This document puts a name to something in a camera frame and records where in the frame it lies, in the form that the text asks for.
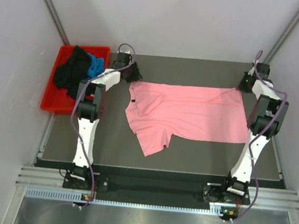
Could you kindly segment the pink t shirt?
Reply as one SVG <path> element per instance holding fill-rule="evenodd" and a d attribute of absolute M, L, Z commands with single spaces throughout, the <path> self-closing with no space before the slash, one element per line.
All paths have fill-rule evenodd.
<path fill-rule="evenodd" d="M 187 140 L 243 144 L 242 94 L 233 88 L 133 82 L 125 110 L 144 156 L 167 148 L 173 135 Z"/>

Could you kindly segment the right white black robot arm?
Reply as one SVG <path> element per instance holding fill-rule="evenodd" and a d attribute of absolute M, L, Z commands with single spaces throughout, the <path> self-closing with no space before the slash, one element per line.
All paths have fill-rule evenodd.
<path fill-rule="evenodd" d="M 274 88 L 269 74 L 268 64 L 255 61 L 238 85 L 241 92 L 253 93 L 257 101 L 248 117 L 246 144 L 220 187 L 219 195 L 226 202 L 245 196 L 255 163 L 265 145 L 279 133 L 285 119 L 289 107 L 287 93 Z"/>

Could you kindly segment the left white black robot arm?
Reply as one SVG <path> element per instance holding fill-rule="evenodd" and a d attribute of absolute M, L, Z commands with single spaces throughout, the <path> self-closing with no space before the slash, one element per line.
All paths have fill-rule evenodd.
<path fill-rule="evenodd" d="M 66 178 L 75 178 L 75 182 L 81 188 L 89 188 L 93 191 L 95 187 L 95 176 L 92 168 L 93 147 L 95 132 L 100 121 L 99 115 L 103 95 L 122 80 L 131 83 L 141 79 L 142 76 L 134 54 L 130 51 L 119 51 L 117 59 L 110 68 L 105 69 L 96 77 L 80 82 L 75 107 L 70 119 L 72 128 L 77 135 L 76 153 L 73 158 L 74 168 Z"/>

